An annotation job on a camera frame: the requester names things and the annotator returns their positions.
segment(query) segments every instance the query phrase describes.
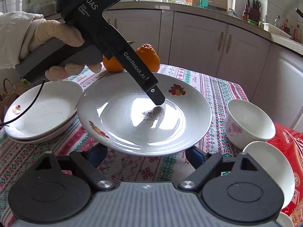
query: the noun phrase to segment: cabinet handle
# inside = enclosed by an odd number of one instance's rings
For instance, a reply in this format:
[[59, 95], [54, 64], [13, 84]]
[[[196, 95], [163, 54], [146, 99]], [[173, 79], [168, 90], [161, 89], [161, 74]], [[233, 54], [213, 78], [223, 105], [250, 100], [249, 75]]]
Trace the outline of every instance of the cabinet handle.
[[229, 35], [229, 42], [228, 42], [228, 46], [227, 46], [227, 49], [226, 49], [226, 53], [227, 53], [227, 54], [228, 54], [229, 49], [230, 49], [230, 46], [231, 46], [231, 38], [232, 38], [232, 35], [230, 34], [230, 35]]
[[219, 46], [218, 46], [218, 51], [221, 50], [221, 46], [222, 46], [222, 42], [223, 42], [223, 36], [224, 36], [224, 32], [221, 32], [221, 38], [220, 38], [220, 43], [219, 43]]

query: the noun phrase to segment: large white plate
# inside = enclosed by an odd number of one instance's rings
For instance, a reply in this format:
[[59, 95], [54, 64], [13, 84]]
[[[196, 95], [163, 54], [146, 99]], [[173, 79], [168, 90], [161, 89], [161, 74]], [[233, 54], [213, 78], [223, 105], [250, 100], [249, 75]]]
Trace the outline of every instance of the large white plate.
[[[127, 72], [90, 86], [78, 102], [79, 120], [86, 131], [116, 151], [140, 156], [173, 154], [199, 142], [212, 120], [205, 97], [181, 80], [154, 75], [166, 98], [161, 106]], [[178, 90], [172, 91], [174, 85]]]
[[[4, 122], [22, 113], [36, 97], [40, 85], [19, 96], [7, 110]], [[22, 117], [5, 126], [15, 139], [36, 140], [45, 137], [66, 123], [77, 112], [77, 102], [83, 93], [81, 85], [63, 80], [45, 83], [34, 105]]]
[[39, 139], [36, 139], [36, 140], [20, 140], [20, 139], [15, 139], [15, 138], [12, 138], [8, 135], [8, 138], [14, 142], [17, 142], [17, 143], [23, 143], [23, 144], [37, 144], [37, 143], [42, 143], [42, 142], [48, 142], [49, 140], [52, 140], [54, 139], [55, 137], [57, 137], [58, 135], [61, 135], [63, 132], [66, 131], [67, 128], [69, 128], [69, 126], [71, 126], [71, 124], [73, 123], [73, 121], [75, 120], [77, 114], [75, 114], [70, 120], [68, 120], [65, 124], [63, 124], [62, 127], [60, 127], [59, 129], [55, 130], [53, 133], [45, 136], [45, 137], [42, 137], [42, 138], [39, 138]]

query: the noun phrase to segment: screw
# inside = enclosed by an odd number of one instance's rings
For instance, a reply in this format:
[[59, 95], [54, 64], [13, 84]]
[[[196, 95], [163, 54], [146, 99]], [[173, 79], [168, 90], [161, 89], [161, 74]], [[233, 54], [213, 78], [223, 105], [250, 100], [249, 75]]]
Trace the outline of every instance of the screw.
[[196, 186], [196, 184], [192, 181], [183, 181], [181, 183], [181, 186], [184, 188], [184, 189], [192, 189], [193, 187]]
[[102, 189], [108, 189], [113, 185], [113, 183], [111, 181], [108, 181], [108, 180], [102, 180], [102, 181], [99, 181], [97, 183], [97, 185]]

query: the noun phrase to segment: patterned tablecloth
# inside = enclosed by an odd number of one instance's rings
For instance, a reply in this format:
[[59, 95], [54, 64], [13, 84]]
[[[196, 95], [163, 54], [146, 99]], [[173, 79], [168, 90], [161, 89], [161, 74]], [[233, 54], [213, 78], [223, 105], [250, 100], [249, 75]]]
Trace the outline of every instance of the patterned tablecloth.
[[[196, 144], [205, 152], [217, 151], [226, 157], [236, 156], [239, 150], [229, 141], [224, 132], [227, 102], [230, 99], [247, 97], [243, 89], [234, 83], [210, 77], [182, 68], [162, 65], [159, 73], [183, 80], [198, 89], [212, 108], [212, 124], [204, 139]], [[97, 80], [109, 76], [105, 69], [98, 74], [85, 68], [78, 76], [69, 80], [78, 82], [84, 89]], [[11, 186], [47, 150], [56, 155], [66, 155], [76, 149], [88, 150], [95, 141], [81, 126], [78, 117], [59, 137], [41, 144], [20, 144], [9, 140], [4, 129], [0, 131], [0, 222], [9, 226], [15, 218], [8, 204]], [[190, 175], [194, 168], [185, 158], [185, 152], [165, 157], [137, 157], [110, 150], [106, 159], [98, 167], [115, 183], [120, 181], [174, 181], [179, 183]]]

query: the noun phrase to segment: bowl with pink flower pattern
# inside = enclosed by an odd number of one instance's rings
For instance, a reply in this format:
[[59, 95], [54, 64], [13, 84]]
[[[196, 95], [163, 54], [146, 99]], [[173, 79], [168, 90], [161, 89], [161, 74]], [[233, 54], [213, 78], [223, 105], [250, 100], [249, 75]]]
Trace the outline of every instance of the bowl with pink flower pattern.
[[276, 129], [261, 108], [244, 100], [233, 99], [227, 104], [225, 133], [236, 147], [244, 149], [251, 142], [272, 139]]

